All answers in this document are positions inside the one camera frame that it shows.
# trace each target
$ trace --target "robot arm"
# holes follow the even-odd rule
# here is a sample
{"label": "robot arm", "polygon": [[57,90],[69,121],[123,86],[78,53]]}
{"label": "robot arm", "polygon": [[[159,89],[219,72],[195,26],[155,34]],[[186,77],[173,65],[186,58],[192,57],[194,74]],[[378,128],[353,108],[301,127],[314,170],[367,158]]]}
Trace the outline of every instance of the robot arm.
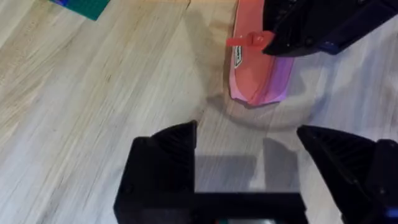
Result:
{"label": "robot arm", "polygon": [[396,0],[266,0],[263,30],[275,34],[265,54],[338,54],[398,13]]}

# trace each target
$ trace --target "black 3d-printed part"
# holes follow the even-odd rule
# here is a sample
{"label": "black 3d-printed part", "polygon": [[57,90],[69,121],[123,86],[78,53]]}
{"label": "black 3d-printed part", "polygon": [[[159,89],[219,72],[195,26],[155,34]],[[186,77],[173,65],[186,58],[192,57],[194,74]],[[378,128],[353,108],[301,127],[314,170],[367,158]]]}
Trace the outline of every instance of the black 3d-printed part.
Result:
{"label": "black 3d-printed part", "polygon": [[297,134],[319,168],[345,224],[398,222],[396,142],[376,143],[314,126],[302,126]]}
{"label": "black 3d-printed part", "polygon": [[197,122],[133,141],[114,204],[119,224],[214,224],[273,219],[307,224],[300,194],[195,193]]}
{"label": "black 3d-printed part", "polygon": [[335,55],[397,13],[396,0],[266,0],[263,29],[275,37],[263,52]]}

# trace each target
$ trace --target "red plastic tab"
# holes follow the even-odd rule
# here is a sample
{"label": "red plastic tab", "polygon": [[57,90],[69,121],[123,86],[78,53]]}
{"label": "red plastic tab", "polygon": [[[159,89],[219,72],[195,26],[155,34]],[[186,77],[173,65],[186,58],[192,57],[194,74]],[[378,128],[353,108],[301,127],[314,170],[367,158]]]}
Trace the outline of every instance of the red plastic tab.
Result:
{"label": "red plastic tab", "polygon": [[262,32],[250,32],[245,37],[238,38],[228,38],[226,40],[227,46],[248,46],[255,47],[260,50],[267,47],[267,45],[274,38],[274,34],[270,31],[262,31]]}

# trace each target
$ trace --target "wood grain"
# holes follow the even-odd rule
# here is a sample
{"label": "wood grain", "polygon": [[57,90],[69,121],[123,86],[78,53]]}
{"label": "wood grain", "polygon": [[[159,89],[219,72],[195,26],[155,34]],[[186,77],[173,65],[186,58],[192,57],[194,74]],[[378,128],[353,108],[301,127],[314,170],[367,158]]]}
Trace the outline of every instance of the wood grain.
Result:
{"label": "wood grain", "polygon": [[197,190],[300,190],[312,223],[340,223],[295,129],[398,139],[397,20],[337,57],[298,58],[289,97],[247,109],[226,83],[235,6],[113,0],[93,22],[0,1],[0,223],[116,223],[132,139],[191,119]]}

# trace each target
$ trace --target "green mat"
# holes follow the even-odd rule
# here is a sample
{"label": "green mat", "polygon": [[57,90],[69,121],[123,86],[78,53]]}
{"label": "green mat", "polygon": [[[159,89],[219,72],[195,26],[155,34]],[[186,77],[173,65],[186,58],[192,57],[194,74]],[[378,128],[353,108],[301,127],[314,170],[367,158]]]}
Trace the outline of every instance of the green mat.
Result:
{"label": "green mat", "polygon": [[109,0],[50,0],[89,19],[97,20]]}

